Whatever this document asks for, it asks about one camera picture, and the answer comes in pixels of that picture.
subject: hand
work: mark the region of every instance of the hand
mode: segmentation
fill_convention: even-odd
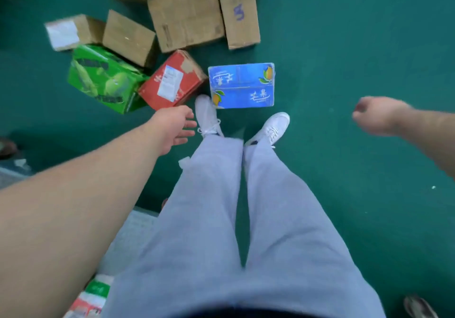
[[[162,108],[155,112],[147,124],[162,137],[160,155],[167,154],[173,145],[184,144],[188,142],[187,137],[194,136],[193,130],[183,130],[197,126],[194,120],[187,120],[193,118],[194,113],[188,106]]]
[[[403,109],[412,107],[394,98],[365,96],[357,103],[352,119],[370,134],[393,136],[397,113]]]

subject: person's left hand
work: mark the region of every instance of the person's left hand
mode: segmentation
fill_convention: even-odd
[[[197,126],[197,122],[188,120],[193,118],[194,113],[188,106],[162,108],[155,112],[147,124],[162,136],[160,155],[167,154],[173,145],[184,144],[188,142],[188,137],[195,135],[193,130],[184,130]]]

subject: gray pants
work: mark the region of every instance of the gray pants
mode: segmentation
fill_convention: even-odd
[[[234,232],[242,156],[251,243]],[[385,317],[308,186],[266,140],[208,135],[161,212],[140,259],[119,275],[103,316],[168,318],[225,306],[327,318]]]

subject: blue mango box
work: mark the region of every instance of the blue mango box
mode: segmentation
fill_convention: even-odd
[[[208,68],[217,108],[270,107],[275,103],[275,65],[243,64]]]

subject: white sneaker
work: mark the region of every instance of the white sneaker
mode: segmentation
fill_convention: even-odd
[[[217,119],[217,109],[208,95],[199,95],[195,103],[196,120],[199,124],[197,131],[205,137],[208,134],[218,134],[224,137]]]
[[[253,142],[259,142],[260,139],[266,137],[272,148],[273,145],[284,135],[291,118],[289,114],[280,112],[272,115],[262,126],[257,134],[254,135],[245,145],[251,145]]]

